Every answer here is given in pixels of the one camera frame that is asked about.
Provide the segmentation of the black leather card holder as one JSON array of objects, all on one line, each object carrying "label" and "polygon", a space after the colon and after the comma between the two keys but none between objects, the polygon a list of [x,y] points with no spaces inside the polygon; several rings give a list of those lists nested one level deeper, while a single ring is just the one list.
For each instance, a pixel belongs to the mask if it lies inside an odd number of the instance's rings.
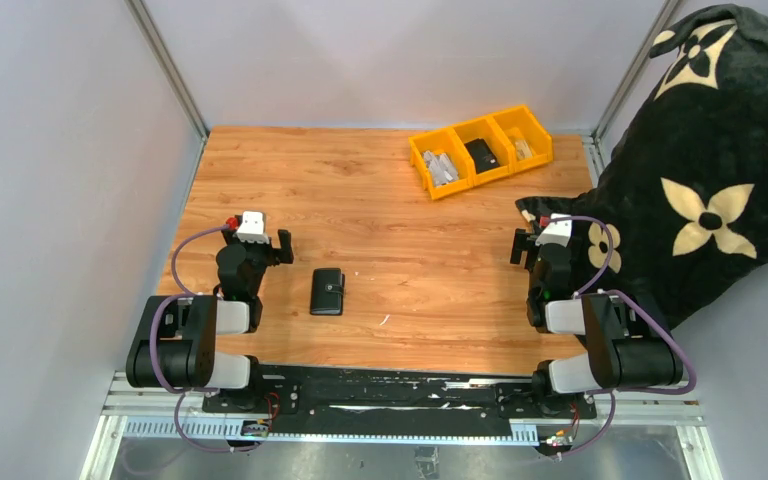
[{"label": "black leather card holder", "polygon": [[340,316],[344,310],[345,275],[340,268],[318,268],[312,274],[310,314]]}]

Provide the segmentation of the gold cards in bin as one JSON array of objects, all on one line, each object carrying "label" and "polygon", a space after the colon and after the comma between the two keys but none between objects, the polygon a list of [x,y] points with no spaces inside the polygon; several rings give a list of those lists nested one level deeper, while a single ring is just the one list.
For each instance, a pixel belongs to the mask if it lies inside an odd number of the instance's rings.
[{"label": "gold cards in bin", "polygon": [[533,152],[531,150],[531,147],[529,146],[526,140],[515,139],[514,147],[515,147],[517,159],[519,161],[525,161],[533,157]]}]

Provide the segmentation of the black cards in bin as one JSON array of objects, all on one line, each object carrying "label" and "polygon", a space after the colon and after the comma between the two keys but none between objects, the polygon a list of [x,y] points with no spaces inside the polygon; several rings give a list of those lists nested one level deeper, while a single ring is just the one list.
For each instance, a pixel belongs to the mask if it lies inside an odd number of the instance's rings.
[{"label": "black cards in bin", "polygon": [[477,174],[488,172],[500,166],[496,155],[484,139],[477,138],[466,142],[465,147],[473,160]]}]

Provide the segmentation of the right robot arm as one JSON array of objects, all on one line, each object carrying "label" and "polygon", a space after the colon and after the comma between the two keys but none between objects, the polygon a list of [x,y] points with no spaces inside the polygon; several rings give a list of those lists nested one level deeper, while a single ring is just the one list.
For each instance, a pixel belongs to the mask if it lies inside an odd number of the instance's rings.
[{"label": "right robot arm", "polygon": [[531,403],[556,417],[571,398],[613,390],[681,395],[695,385],[689,362],[667,324],[618,291],[578,294],[571,288],[572,248],[543,243],[516,230],[510,261],[529,273],[529,324],[544,334],[572,335],[583,354],[539,364],[532,375]]}]

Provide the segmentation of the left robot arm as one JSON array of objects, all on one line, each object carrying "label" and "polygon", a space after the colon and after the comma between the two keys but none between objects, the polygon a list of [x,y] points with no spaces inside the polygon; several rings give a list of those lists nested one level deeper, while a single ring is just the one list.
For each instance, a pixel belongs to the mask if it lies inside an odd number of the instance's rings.
[{"label": "left robot arm", "polygon": [[263,313],[261,283],[268,268],[293,263],[292,234],[279,230],[274,246],[263,232],[233,222],[217,230],[226,242],[216,255],[217,285],[208,294],[182,287],[174,295],[149,297],[125,373],[135,388],[212,393],[243,413],[253,413],[268,396],[259,361],[222,353],[216,343],[221,335],[257,331]]}]

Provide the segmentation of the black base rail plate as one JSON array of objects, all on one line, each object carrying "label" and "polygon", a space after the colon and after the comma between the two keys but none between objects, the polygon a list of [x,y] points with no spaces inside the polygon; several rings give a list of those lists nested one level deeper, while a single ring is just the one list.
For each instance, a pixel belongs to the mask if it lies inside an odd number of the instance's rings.
[{"label": "black base rail plate", "polygon": [[527,442],[524,423],[593,420],[580,394],[554,394],[543,378],[433,371],[262,365],[253,388],[224,390],[205,413],[263,417],[275,434],[337,438]]}]

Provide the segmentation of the yellow three-compartment bin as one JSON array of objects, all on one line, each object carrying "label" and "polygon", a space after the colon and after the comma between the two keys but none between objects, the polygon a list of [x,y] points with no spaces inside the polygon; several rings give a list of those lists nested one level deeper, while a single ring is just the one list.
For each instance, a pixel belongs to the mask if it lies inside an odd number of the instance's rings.
[{"label": "yellow three-compartment bin", "polygon": [[410,165],[439,200],[554,160],[553,139],[525,105],[409,138]]}]

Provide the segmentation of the black floral blanket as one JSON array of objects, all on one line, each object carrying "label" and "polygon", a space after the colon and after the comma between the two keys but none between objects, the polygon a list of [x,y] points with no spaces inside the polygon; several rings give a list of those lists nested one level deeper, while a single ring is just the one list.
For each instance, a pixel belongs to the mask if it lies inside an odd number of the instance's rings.
[{"label": "black floral blanket", "polygon": [[697,10],[649,54],[670,52],[596,187],[516,207],[574,217],[573,285],[647,294],[677,327],[768,263],[768,16]]}]

